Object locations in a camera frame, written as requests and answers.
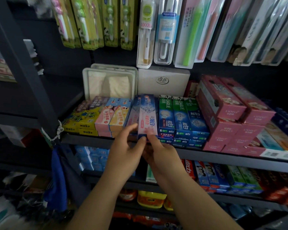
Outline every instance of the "left hand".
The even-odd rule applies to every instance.
[[[127,143],[129,133],[137,127],[137,123],[130,125],[115,137],[104,171],[105,175],[111,178],[114,177],[122,186],[138,167],[142,152],[146,146],[145,136],[139,139],[133,148],[130,148]]]

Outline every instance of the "white box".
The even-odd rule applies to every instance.
[[[32,131],[31,128],[13,127],[13,126],[2,125],[2,124],[0,124],[0,128],[8,138],[12,138],[12,139],[22,139]]]
[[[151,66],[149,69],[139,69],[138,94],[169,95],[183,97],[188,84],[190,71]]]

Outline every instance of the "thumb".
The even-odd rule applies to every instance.
[[[132,151],[133,153],[138,154],[138,155],[142,155],[145,146],[146,146],[146,137],[145,137],[145,136],[142,136],[142,137],[138,140],[137,144],[131,149],[131,151]]]

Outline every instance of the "hand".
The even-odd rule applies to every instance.
[[[137,123],[130,125],[115,137],[104,171],[104,174],[111,178],[115,177],[115,180],[122,183],[122,186],[138,167],[146,145],[146,137],[143,136],[132,149],[129,147],[127,137],[137,127]]]
[[[142,156],[150,165],[159,186],[167,190],[187,172],[173,146],[162,144],[155,135],[147,135],[147,138],[152,148],[147,146]]]

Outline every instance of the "stack of pink boxes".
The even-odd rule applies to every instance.
[[[232,78],[203,75],[197,100],[210,128],[204,150],[248,155],[275,112]]]

